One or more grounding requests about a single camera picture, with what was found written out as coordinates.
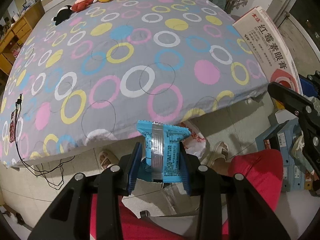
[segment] red pants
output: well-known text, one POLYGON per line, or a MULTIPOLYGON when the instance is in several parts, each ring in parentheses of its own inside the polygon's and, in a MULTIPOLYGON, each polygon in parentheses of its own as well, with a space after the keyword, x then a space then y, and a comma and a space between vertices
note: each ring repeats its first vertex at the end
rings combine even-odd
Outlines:
MULTIPOLYGON (((282 157, 277 150, 264 150, 235 156, 229 166, 229 176, 243 174, 274 211, 280 196, 283 177, 282 157)), ((97 196, 92 198, 90 233, 96 239, 97 196)), ((182 236, 138 219, 122 202, 119 203, 124 240, 182 240, 182 236)), ((223 239, 228 238, 228 221, 222 225, 223 239)))

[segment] silver tape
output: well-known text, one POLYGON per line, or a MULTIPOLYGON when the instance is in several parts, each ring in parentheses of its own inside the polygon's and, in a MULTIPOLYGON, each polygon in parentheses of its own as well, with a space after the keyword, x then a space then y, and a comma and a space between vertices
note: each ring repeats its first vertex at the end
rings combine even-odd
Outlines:
POLYGON ((164 135, 163 124, 152 122, 151 136, 151 178, 162 179, 163 170, 164 135))

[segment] black and white plush toy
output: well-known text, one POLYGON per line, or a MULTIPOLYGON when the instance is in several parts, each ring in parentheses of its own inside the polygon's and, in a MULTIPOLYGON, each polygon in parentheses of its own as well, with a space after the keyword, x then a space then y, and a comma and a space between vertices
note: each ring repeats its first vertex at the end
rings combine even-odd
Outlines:
POLYGON ((60 23, 62 23, 65 20, 68 20, 71 16, 71 14, 73 13, 73 11, 71 10, 71 5, 66 5, 64 7, 62 7, 58 13, 56 17, 53 17, 51 20, 56 22, 55 25, 59 25, 60 23))

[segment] red plush toy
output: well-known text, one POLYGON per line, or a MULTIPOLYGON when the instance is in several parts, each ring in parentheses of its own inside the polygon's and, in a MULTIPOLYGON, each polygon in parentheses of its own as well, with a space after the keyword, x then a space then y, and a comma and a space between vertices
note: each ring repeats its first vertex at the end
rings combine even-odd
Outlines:
POLYGON ((75 12, 81 12, 92 3, 93 0, 76 0, 75 4, 71 7, 71 10, 75 12))

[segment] blue snack packet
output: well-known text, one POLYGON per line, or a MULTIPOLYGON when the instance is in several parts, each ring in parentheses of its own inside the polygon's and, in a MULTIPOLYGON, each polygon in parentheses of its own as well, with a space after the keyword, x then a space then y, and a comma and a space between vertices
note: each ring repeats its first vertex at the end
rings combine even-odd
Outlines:
POLYGON ((179 143, 190 136, 189 129, 139 120, 137 130, 146 140, 146 165, 151 167, 151 180, 181 182, 179 143))

